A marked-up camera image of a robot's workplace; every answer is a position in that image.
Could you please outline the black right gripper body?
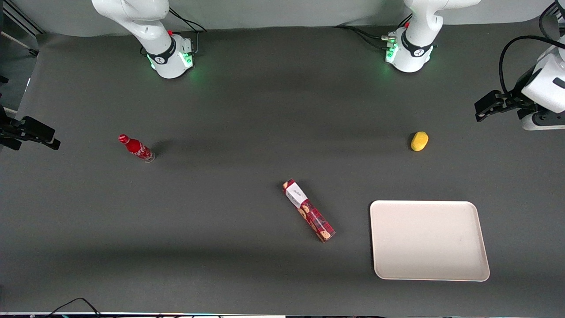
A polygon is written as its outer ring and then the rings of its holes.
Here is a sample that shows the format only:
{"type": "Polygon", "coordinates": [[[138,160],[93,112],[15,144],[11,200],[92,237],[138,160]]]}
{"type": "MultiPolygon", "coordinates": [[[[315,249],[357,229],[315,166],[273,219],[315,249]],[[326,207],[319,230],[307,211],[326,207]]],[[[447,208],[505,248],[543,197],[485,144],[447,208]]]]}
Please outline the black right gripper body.
{"type": "Polygon", "coordinates": [[[15,126],[12,125],[12,118],[6,114],[6,111],[0,107],[0,143],[2,146],[8,147],[14,151],[18,151],[22,146],[22,142],[17,139],[15,126]]]}

